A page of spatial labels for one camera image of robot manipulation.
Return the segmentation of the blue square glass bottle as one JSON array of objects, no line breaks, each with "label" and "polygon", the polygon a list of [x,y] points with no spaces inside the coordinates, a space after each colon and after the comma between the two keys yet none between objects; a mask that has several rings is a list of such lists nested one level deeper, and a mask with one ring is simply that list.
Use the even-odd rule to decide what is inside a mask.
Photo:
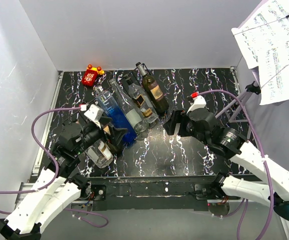
[{"label": "blue square glass bottle", "polygon": [[137,138],[137,134],[123,111],[120,109],[113,95],[108,90],[104,90],[101,85],[97,85],[94,90],[98,104],[104,110],[106,115],[112,118],[113,125],[116,128],[127,129],[127,133],[122,138],[123,141],[127,144],[132,144]]}]

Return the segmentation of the round clear liquor bottle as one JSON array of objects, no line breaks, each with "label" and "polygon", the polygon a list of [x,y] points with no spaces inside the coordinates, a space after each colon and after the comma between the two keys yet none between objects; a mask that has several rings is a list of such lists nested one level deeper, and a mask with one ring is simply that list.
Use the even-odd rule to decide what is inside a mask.
[{"label": "round clear liquor bottle", "polygon": [[85,152],[100,169],[109,166],[114,158],[108,145],[100,139],[90,146]]}]

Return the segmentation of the clear tall glass bottle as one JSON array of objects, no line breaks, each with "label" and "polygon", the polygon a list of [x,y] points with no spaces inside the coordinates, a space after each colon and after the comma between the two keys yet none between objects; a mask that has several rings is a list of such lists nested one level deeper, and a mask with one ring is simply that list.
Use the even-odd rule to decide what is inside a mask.
[{"label": "clear tall glass bottle", "polygon": [[140,110],[136,108],[133,100],[123,91],[115,79],[109,80],[109,84],[116,94],[116,100],[120,108],[135,132],[137,134],[145,132],[149,125],[140,115]]}]

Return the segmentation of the dark green wine bottle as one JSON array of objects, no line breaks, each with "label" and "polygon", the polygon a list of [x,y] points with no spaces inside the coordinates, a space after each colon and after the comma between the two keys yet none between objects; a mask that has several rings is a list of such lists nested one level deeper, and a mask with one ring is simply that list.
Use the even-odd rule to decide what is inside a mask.
[{"label": "dark green wine bottle", "polygon": [[156,112],[158,114],[164,114],[169,109],[169,104],[158,82],[143,67],[142,63],[137,62],[135,66],[142,76],[142,86],[154,104]]}]

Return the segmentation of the dark wine bottle silver cap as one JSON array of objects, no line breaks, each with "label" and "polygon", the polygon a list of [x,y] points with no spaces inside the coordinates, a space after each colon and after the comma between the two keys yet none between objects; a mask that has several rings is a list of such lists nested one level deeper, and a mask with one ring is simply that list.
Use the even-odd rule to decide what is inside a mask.
[{"label": "dark wine bottle silver cap", "polygon": [[121,131],[116,128],[111,122],[103,126],[103,131],[105,133],[106,142],[113,154],[120,154],[122,147],[121,147],[121,140],[122,140],[122,133]]}]

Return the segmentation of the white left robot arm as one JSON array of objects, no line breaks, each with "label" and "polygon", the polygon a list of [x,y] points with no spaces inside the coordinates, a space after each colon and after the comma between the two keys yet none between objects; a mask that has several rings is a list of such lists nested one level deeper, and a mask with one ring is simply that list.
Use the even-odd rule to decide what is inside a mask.
[{"label": "white left robot arm", "polygon": [[6,240],[39,240],[48,224],[76,199],[86,200],[91,194],[89,180],[71,173],[80,163],[79,154],[101,142],[118,145],[128,132],[116,128],[111,118],[101,117],[84,127],[69,123],[62,128],[52,149],[57,166],[44,167],[32,189],[16,209],[6,218],[0,218],[0,234]]}]

